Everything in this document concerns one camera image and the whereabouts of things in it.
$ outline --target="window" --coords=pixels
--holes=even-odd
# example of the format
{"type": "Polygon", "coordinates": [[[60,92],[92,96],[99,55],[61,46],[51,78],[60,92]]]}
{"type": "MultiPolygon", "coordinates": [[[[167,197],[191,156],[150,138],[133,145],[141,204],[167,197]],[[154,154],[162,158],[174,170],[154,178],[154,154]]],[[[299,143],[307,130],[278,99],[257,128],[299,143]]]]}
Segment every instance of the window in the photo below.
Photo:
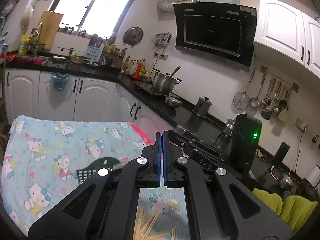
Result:
{"type": "Polygon", "coordinates": [[[60,23],[99,37],[117,32],[134,0],[54,0],[50,11],[63,14],[60,23]]]}

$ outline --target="sink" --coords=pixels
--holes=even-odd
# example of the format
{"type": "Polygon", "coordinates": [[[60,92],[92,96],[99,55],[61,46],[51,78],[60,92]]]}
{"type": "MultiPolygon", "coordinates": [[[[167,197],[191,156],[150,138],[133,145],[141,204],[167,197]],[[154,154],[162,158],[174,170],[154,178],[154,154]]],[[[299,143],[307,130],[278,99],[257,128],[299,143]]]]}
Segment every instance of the sink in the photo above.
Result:
{"type": "Polygon", "coordinates": [[[16,60],[20,60],[20,61],[24,61],[24,62],[31,62],[35,65],[43,65],[49,60],[49,57],[33,56],[33,55],[27,55],[27,54],[17,54],[16,60]]]}

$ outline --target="black range hood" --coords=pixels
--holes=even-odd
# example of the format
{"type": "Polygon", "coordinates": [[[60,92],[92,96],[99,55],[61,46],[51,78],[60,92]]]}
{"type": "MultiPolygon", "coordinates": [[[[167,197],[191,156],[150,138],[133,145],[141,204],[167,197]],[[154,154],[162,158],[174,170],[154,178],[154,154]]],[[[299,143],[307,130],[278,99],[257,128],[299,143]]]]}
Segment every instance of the black range hood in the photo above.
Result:
{"type": "Polygon", "coordinates": [[[177,21],[176,49],[215,54],[250,68],[257,27],[256,8],[229,3],[173,5],[177,21]]]}

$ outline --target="window pane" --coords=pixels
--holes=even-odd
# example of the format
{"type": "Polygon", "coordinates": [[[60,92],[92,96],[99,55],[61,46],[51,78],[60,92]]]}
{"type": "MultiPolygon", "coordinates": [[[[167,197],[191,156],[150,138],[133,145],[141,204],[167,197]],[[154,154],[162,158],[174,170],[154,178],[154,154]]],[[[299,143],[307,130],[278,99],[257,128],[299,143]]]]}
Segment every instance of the window pane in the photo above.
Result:
{"type": "Polygon", "coordinates": [[[69,24],[70,27],[74,28],[80,24],[86,11],[86,6],[88,6],[90,2],[91,0],[60,0],[54,10],[56,13],[63,14],[60,27],[62,27],[62,23],[69,24]]]}
{"type": "Polygon", "coordinates": [[[82,29],[99,37],[110,37],[129,0],[95,0],[82,29]]]}

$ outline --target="silver flexible duct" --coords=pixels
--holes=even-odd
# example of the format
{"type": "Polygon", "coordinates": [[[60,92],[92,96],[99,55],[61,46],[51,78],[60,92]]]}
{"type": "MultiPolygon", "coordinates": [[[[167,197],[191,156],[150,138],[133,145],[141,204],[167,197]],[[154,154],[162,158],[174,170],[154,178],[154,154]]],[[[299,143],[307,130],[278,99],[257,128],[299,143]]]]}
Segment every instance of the silver flexible duct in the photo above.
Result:
{"type": "Polygon", "coordinates": [[[201,0],[182,0],[177,2],[158,2],[158,8],[162,11],[173,12],[173,5],[178,3],[192,3],[192,2],[200,2],[201,0]]]}

